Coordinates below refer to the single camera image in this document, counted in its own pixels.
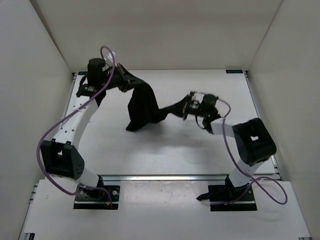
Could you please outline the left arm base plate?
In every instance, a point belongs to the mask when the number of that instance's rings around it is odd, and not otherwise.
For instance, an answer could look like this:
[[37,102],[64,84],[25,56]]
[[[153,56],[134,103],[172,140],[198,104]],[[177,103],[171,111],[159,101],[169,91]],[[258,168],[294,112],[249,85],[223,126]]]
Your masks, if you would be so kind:
[[79,187],[74,197],[75,210],[118,210],[121,193],[120,181],[104,181],[102,189],[86,189]]

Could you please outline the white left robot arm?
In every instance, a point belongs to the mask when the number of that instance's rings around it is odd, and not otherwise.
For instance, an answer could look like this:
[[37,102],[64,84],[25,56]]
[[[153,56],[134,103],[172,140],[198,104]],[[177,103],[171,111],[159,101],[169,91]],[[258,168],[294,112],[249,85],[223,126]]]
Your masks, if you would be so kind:
[[79,73],[79,87],[73,93],[70,113],[58,123],[59,130],[51,140],[42,138],[37,158],[47,178],[51,175],[69,178],[87,188],[93,199],[104,195],[101,178],[88,170],[78,151],[81,137],[94,113],[98,110],[106,91],[117,88],[127,92],[143,80],[129,73],[121,64],[108,66],[102,58],[90,59],[87,71]]

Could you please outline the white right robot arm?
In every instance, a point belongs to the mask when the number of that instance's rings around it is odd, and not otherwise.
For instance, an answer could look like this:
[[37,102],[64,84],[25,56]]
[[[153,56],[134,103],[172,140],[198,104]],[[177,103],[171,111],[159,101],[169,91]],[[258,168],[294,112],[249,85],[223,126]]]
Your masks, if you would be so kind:
[[179,102],[179,115],[183,120],[189,115],[202,118],[201,129],[213,135],[222,135],[227,151],[230,151],[227,137],[234,138],[239,161],[231,159],[235,169],[225,179],[224,195],[229,200],[236,200],[257,169],[276,153],[276,144],[260,118],[234,124],[227,120],[227,115],[220,115],[216,108],[216,103],[224,103],[223,100],[207,93],[202,101],[198,101],[196,94],[196,91],[191,91]]

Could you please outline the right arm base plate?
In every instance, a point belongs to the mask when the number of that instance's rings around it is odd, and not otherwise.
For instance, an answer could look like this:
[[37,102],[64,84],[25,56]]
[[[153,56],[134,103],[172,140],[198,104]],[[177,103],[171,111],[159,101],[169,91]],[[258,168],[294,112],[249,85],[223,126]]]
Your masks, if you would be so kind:
[[252,187],[231,189],[227,185],[208,185],[208,192],[199,195],[198,201],[209,200],[211,212],[250,212],[257,211]]

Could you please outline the black skirt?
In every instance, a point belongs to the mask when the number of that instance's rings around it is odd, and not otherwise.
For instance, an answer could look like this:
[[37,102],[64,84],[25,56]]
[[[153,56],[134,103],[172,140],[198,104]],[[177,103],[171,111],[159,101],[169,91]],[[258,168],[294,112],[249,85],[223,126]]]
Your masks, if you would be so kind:
[[126,127],[129,132],[136,132],[148,124],[157,124],[166,119],[168,114],[175,115],[177,103],[159,108],[152,87],[142,80],[132,84],[132,96],[127,105],[130,122]]

